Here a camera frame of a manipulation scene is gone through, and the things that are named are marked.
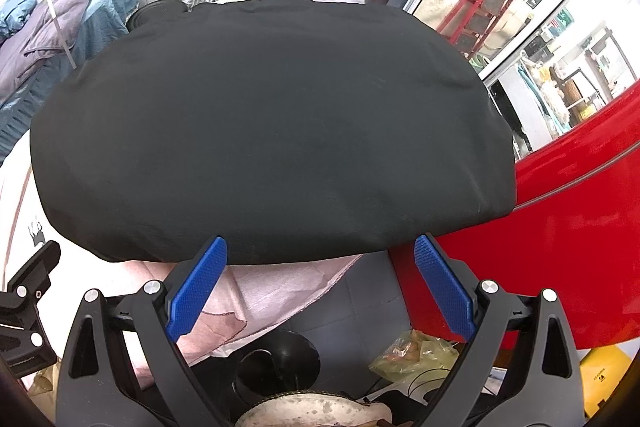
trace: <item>black mount bracket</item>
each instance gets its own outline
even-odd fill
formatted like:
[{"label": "black mount bracket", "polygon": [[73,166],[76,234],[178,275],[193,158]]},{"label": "black mount bracket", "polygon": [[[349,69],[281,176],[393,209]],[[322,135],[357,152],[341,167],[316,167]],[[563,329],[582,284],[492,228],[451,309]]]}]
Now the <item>black mount bracket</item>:
[{"label": "black mount bracket", "polygon": [[38,316],[38,301],[51,286],[49,273],[60,261],[60,245],[47,241],[0,292],[0,355],[15,378],[56,363]]},{"label": "black mount bracket", "polygon": [[[418,238],[415,256],[452,330],[460,324],[475,325],[476,330],[414,427],[582,425],[578,355],[556,292],[547,288],[528,297],[507,293],[492,280],[479,281],[465,263],[450,259],[431,235]],[[433,269],[423,272],[433,264],[444,267],[436,280]],[[519,333],[496,405],[480,417],[470,417],[506,331]]]},{"label": "black mount bracket", "polygon": [[[97,289],[86,292],[66,343],[56,423],[63,427],[229,426],[175,345],[177,337],[193,327],[225,264],[226,245],[217,238],[193,260],[175,266],[164,282],[149,281],[133,295],[105,298]],[[171,418],[145,405],[123,331],[138,334]]]}]

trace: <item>black cable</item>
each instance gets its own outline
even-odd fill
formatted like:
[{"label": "black cable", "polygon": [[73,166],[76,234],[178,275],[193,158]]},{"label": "black cable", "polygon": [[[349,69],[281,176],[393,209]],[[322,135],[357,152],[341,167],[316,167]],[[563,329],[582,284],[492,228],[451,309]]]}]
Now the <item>black cable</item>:
[{"label": "black cable", "polygon": [[427,381],[424,381],[424,382],[422,382],[421,384],[418,384],[418,385],[415,387],[415,389],[414,389],[413,391],[411,391],[411,393],[409,393],[409,394],[408,394],[408,397],[409,397],[409,398],[411,398],[411,395],[412,395],[413,393],[415,393],[415,391],[416,391],[417,389],[419,389],[421,386],[425,385],[426,383],[430,383],[430,382],[437,382],[438,380],[446,380],[446,379],[447,379],[447,377],[443,377],[443,378],[434,378],[433,380],[427,380]]},{"label": "black cable", "polygon": [[380,381],[382,381],[382,377],[378,378],[374,383],[371,384],[371,387],[369,387],[366,391],[365,394],[362,396],[367,396],[369,395],[369,393],[371,393],[371,391],[373,390],[374,387],[376,387]]},{"label": "black cable", "polygon": [[411,386],[415,383],[415,381],[418,380],[418,378],[420,378],[422,375],[424,375],[425,373],[429,373],[430,371],[447,371],[448,372],[448,371],[450,371],[450,369],[447,369],[446,367],[434,367],[433,369],[427,369],[426,371],[421,372],[420,375],[415,377],[412,380],[412,382],[409,384],[409,387],[406,390],[407,396],[411,396]]}]

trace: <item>black fabric cover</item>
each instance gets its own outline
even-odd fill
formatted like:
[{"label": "black fabric cover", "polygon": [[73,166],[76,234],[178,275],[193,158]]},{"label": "black fabric cover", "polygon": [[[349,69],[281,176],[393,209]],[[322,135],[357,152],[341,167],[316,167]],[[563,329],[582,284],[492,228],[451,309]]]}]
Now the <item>black fabric cover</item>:
[{"label": "black fabric cover", "polygon": [[465,59],[385,6],[253,0],[149,23],[34,117],[47,218],[108,261],[385,250],[511,211],[511,131]]},{"label": "black fabric cover", "polygon": [[127,21],[127,30],[133,31],[149,22],[160,22],[163,19],[172,19],[177,14],[188,11],[189,7],[181,0],[153,1],[133,12]]}]

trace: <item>white cloth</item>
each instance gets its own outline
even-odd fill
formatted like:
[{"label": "white cloth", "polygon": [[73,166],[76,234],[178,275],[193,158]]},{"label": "white cloth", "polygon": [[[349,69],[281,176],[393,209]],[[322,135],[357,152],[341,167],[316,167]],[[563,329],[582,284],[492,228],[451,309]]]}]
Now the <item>white cloth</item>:
[{"label": "white cloth", "polygon": [[[82,295],[98,288],[105,296],[134,293],[149,279],[164,279],[170,263],[107,263],[62,237],[44,216],[31,172],[30,134],[15,145],[0,167],[0,287],[41,246],[60,244],[60,264],[51,288],[38,304],[51,346],[62,357]],[[193,331],[178,340],[188,363],[208,355],[225,357],[282,324],[319,299],[359,256],[314,263],[228,266],[209,296]],[[135,334],[127,347],[142,385],[152,381]]]}]

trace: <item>red surface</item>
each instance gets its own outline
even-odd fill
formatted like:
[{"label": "red surface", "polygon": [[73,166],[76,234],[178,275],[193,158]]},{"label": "red surface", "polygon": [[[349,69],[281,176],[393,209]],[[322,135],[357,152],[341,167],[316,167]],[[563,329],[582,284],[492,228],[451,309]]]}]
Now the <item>red surface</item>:
[{"label": "red surface", "polygon": [[[516,164],[518,204],[509,216],[438,240],[479,279],[507,291],[558,291],[578,349],[640,336],[640,86]],[[607,168],[595,171],[616,156]],[[454,338],[413,260],[391,251],[415,328]]]}]

